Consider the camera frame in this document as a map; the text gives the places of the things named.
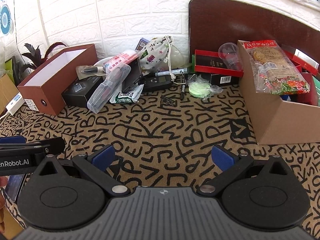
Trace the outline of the clear plastic pencil case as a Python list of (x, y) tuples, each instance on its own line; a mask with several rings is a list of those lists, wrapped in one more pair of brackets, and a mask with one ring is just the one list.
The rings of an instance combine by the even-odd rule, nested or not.
[(95, 114), (99, 113), (130, 72), (131, 67), (125, 63), (120, 63), (112, 70), (107, 69), (105, 80), (89, 98), (87, 108)]

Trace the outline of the green white snack packet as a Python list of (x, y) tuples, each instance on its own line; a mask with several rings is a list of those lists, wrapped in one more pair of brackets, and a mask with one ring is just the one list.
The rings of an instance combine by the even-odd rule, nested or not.
[(136, 103), (140, 98), (144, 85), (137, 85), (130, 88), (127, 92), (121, 91), (121, 86), (118, 86), (114, 94), (111, 96), (110, 103)]

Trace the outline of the green sponge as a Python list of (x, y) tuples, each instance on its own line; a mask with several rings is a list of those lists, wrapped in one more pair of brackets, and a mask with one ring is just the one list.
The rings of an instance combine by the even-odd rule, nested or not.
[(188, 80), (188, 90), (190, 95), (201, 100), (207, 100), (215, 94), (220, 94), (223, 89), (217, 85), (212, 85), (208, 80), (200, 75), (193, 75)]

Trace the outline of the black marker pen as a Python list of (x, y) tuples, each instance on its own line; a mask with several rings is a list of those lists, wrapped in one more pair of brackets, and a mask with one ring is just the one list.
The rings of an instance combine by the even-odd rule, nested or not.
[(185, 97), (185, 84), (181, 85), (181, 93), (180, 93), (180, 100), (182, 101)]

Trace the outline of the black phone case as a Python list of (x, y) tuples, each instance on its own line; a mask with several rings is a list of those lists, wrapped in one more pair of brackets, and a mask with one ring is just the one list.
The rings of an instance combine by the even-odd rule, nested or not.
[(131, 67), (131, 71), (122, 84), (121, 91), (123, 93), (126, 93), (130, 89), (132, 89), (135, 85), (137, 85), (140, 82), (141, 78), (143, 77), (139, 59), (135, 59), (135, 61), (130, 62), (129, 66)]

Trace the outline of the large cardboard sorting box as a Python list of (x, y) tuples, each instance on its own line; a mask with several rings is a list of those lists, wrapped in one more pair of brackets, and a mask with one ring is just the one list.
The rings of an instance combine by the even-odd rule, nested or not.
[(238, 41), (244, 75), (239, 81), (255, 138), (259, 145), (319, 142), (319, 107), (284, 101), (278, 95), (257, 93), (250, 55)]

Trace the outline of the brown rectangular gift box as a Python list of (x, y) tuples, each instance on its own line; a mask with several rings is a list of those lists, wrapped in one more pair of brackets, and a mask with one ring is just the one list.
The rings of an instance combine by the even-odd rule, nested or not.
[(58, 115), (65, 107), (62, 93), (77, 79), (76, 67), (98, 61), (94, 44), (67, 47), (41, 64), (18, 86), (33, 111)]

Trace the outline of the dark potted plant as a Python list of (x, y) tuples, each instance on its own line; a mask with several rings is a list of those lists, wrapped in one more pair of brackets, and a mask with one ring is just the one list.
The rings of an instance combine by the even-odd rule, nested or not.
[(52, 44), (51, 46), (49, 46), (49, 48), (46, 50), (46, 53), (44, 55), (44, 57), (41, 56), (41, 52), (39, 47), (37, 47), (36, 49), (29, 43), (25, 43), (24, 46), (27, 48), (28, 52), (27, 53), (23, 53), (22, 56), (28, 58), (31, 63), (26, 62), (24, 64), (21, 63), (16, 63), (13, 68), (13, 78), (14, 78), (14, 83), (15, 85), (19, 85), (24, 77), (23, 77), (23, 73), (30, 68), (31, 70), (36, 70), (41, 64), (43, 64), (44, 62), (46, 62), (48, 60), (49, 54), (58, 46), (64, 46), (66, 47), (66, 45), (63, 42), (55, 42), (54, 44)]

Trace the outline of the letter-patterned tablecloth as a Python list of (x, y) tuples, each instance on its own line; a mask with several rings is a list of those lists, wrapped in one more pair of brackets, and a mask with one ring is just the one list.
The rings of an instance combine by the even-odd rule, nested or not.
[(1, 136), (21, 135), (28, 141), (63, 137), (63, 158), (91, 154), (105, 145), (116, 151), (107, 172), (129, 187), (198, 187), (220, 173), (210, 152), (218, 144), (255, 159), (278, 154), (292, 168), (311, 207), (304, 229), (319, 237), (319, 144), (259, 145), (238, 86), (226, 86), (206, 101), (180, 88), (144, 94), (133, 105), (106, 105), (94, 114), (65, 107), (47, 115), (22, 106), (1, 121)]

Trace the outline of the black product box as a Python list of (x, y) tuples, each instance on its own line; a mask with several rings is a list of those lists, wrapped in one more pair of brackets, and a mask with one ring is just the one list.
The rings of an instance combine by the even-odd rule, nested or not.
[(102, 82), (102, 76), (77, 79), (62, 93), (62, 98), (67, 106), (86, 108), (90, 97)]

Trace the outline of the black barcode box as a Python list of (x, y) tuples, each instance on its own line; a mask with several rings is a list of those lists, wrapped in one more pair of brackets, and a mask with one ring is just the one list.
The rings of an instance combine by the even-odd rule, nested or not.
[(210, 73), (197, 73), (203, 79), (207, 80), (211, 85), (216, 86), (227, 86), (227, 85), (238, 85), (239, 77), (220, 75), (220, 74), (210, 74)]

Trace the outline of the insole package red label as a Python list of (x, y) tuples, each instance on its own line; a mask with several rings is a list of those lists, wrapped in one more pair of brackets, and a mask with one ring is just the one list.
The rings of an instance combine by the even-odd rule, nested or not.
[(256, 92), (274, 95), (310, 92), (310, 85), (275, 40), (244, 42), (243, 46), (251, 57)]

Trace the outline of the red white tube package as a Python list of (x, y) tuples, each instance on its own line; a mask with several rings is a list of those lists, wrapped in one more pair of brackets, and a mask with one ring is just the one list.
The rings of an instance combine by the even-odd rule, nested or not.
[(123, 64), (129, 64), (139, 56), (139, 52), (132, 49), (127, 49), (124, 52), (110, 58), (103, 63), (104, 72), (110, 73), (118, 67), (121, 67)]

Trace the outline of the clear plastic cup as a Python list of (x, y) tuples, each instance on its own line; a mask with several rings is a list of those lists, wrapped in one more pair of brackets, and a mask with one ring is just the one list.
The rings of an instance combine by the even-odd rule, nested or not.
[(232, 42), (224, 43), (218, 49), (218, 56), (224, 62), (227, 69), (241, 71), (242, 62), (239, 57), (239, 48)]

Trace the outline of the dark brown wooden board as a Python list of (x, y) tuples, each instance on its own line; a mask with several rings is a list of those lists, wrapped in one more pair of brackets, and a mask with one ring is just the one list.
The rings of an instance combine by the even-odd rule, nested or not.
[(319, 61), (319, 31), (289, 16), (235, 0), (190, 0), (189, 51), (226, 42), (275, 40)]

